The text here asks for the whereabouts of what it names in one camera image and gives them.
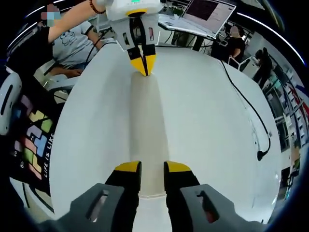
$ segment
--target white table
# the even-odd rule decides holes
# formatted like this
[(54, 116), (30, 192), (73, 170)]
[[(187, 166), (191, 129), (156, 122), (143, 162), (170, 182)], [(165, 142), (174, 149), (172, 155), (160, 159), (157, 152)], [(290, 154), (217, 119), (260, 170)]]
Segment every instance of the white table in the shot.
[[(158, 47), (157, 78), (169, 160), (188, 165), (235, 204), (246, 220), (268, 221), (281, 176), (280, 142), (259, 86), (226, 65), (235, 83), (272, 133), (271, 148), (258, 162), (252, 126), (261, 150), (267, 137), (257, 116), (231, 86), (218, 60), (187, 48)], [(93, 58), (61, 113), (52, 147), (50, 188), (55, 218), (94, 184), (104, 183), (129, 153), (130, 77), (135, 72), (117, 44)], [(134, 231), (171, 231), (165, 197), (140, 199)]]

